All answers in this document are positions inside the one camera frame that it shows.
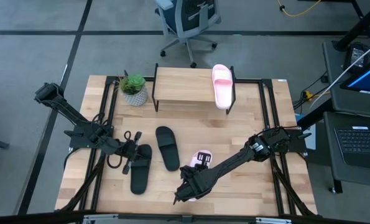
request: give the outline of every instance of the black slipper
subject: black slipper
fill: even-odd
[[[178,147],[172,130],[165,126],[158,127],[155,136],[167,170],[179,169]]]
[[[144,157],[131,163],[131,192],[137,195],[143,194],[146,190],[152,159],[152,148],[148,144],[140,145],[138,150]]]

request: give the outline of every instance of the succulent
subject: succulent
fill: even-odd
[[[128,75],[120,80],[120,88],[125,94],[135,95],[142,90],[145,82],[146,80],[142,75]]]

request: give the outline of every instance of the potted plant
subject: potted plant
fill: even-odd
[[[142,75],[126,75],[119,87],[129,105],[141,106],[147,101],[146,80]]]

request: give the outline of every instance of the white plant pot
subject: white plant pot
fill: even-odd
[[[128,95],[122,90],[121,92],[123,93],[127,103],[132,106],[142,106],[144,103],[146,103],[147,98],[148,98],[148,94],[147,94],[147,90],[145,86],[143,86],[140,92],[136,93],[135,95]]]

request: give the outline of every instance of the white cable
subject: white cable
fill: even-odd
[[[309,109],[312,108],[312,106],[318,101],[333,85],[353,66],[355,65],[359,60],[361,60],[364,56],[366,56],[368,53],[370,53],[370,49],[364,53],[360,58],[358,58],[356,61],[354,61],[345,71],[323,92],[320,94],[320,96],[310,105]]]

